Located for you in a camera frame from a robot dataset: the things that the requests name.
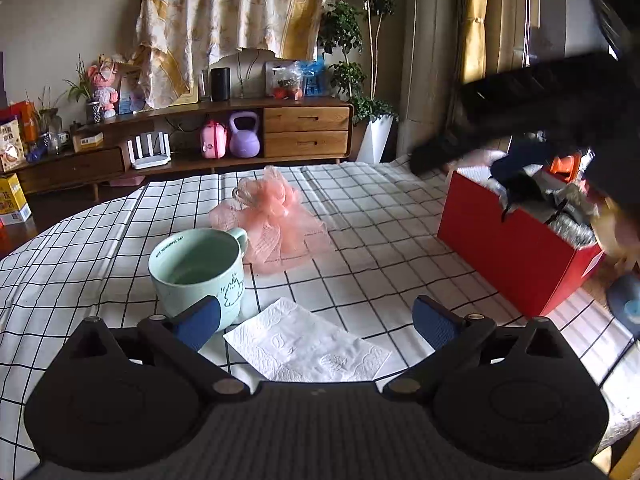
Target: orange box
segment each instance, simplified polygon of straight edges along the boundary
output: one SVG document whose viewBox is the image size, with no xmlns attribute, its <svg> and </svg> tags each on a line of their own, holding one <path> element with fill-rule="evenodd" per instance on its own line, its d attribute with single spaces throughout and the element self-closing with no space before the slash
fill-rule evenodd
<svg viewBox="0 0 640 480">
<path fill-rule="evenodd" d="M 17 116 L 20 123 L 20 134 L 23 142 L 35 142 L 40 135 L 40 127 L 36 119 L 36 108 L 29 101 L 22 101 L 0 110 L 0 121 Z"/>
</svg>

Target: yellow curtain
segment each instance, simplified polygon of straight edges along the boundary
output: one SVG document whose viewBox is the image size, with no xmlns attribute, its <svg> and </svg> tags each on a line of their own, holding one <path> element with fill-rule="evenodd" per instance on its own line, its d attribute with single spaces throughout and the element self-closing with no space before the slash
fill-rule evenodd
<svg viewBox="0 0 640 480">
<path fill-rule="evenodd" d="M 468 83 L 484 77 L 486 43 L 484 18 L 487 0 L 468 0 L 463 29 L 462 82 Z"/>
</svg>

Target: cabinet drawer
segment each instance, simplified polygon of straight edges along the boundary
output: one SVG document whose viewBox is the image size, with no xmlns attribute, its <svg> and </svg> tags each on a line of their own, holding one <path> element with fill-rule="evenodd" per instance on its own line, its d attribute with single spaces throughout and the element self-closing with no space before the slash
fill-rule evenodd
<svg viewBox="0 0 640 480">
<path fill-rule="evenodd" d="M 124 172 L 122 152 L 119 148 L 70 155 L 18 172 L 25 193 L 83 184 Z"/>
<path fill-rule="evenodd" d="M 264 132 L 345 132 L 348 107 L 265 108 Z"/>
<path fill-rule="evenodd" d="M 347 132 L 264 134 L 264 156 L 345 155 Z"/>
</svg>

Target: blue gripper pad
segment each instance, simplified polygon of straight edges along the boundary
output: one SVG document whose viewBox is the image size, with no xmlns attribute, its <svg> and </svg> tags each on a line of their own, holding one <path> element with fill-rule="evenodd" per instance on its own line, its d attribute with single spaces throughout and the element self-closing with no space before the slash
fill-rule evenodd
<svg viewBox="0 0 640 480">
<path fill-rule="evenodd" d="M 462 329 L 463 319 L 449 312 L 429 296 L 414 301 L 414 328 L 434 350 L 455 339 Z"/>
<path fill-rule="evenodd" d="M 196 352 L 202 348 L 220 326 L 220 303 L 206 296 L 174 317 L 174 335 Z"/>
</svg>

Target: blue object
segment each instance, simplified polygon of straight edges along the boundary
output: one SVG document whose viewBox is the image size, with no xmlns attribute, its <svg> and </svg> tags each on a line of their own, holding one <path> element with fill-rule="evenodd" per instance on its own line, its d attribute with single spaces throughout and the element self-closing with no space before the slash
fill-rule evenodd
<svg viewBox="0 0 640 480">
<path fill-rule="evenodd" d="M 174 335 L 196 352 L 202 348 L 220 326 L 220 303 L 213 296 L 206 296 L 190 306 L 185 312 L 188 317 L 178 316 Z"/>
<path fill-rule="evenodd" d="M 428 296 L 414 301 L 414 328 L 434 350 L 440 350 L 460 333 L 462 319 Z"/>
<path fill-rule="evenodd" d="M 542 164 L 543 166 L 551 164 L 555 153 L 556 148 L 550 142 L 521 140 L 514 143 L 506 156 L 499 158 L 491 165 L 491 176 L 502 183 L 531 164 Z"/>
<path fill-rule="evenodd" d="M 299 61 L 298 65 L 305 78 L 305 96 L 322 96 L 326 94 L 326 67 L 324 60 Z"/>
<path fill-rule="evenodd" d="M 640 337 L 640 280 L 634 274 L 620 276 L 607 289 L 613 316 L 634 336 Z"/>
</svg>

